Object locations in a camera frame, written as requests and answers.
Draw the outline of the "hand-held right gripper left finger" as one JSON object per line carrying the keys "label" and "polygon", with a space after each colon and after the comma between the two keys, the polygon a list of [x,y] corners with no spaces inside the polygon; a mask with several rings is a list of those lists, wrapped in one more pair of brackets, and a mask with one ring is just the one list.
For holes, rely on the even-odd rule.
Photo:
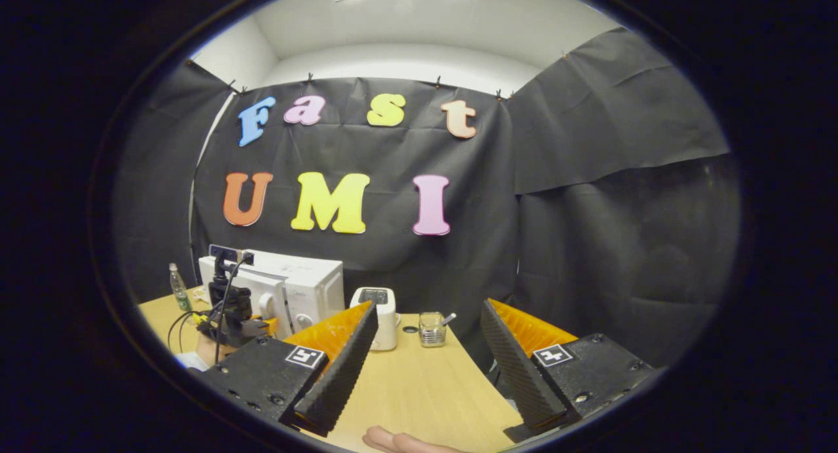
{"label": "hand-held right gripper left finger", "polygon": [[191,373],[246,414],[327,436],[353,393],[378,328],[377,304],[365,301],[283,340],[257,337]]}

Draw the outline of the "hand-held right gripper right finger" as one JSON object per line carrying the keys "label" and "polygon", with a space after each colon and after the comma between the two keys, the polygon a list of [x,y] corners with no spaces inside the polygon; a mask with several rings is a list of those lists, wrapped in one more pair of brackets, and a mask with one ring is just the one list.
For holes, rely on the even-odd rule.
{"label": "hand-held right gripper right finger", "polygon": [[494,299],[480,327],[522,418],[505,430],[515,443],[610,408],[657,371],[605,334],[574,336]]}

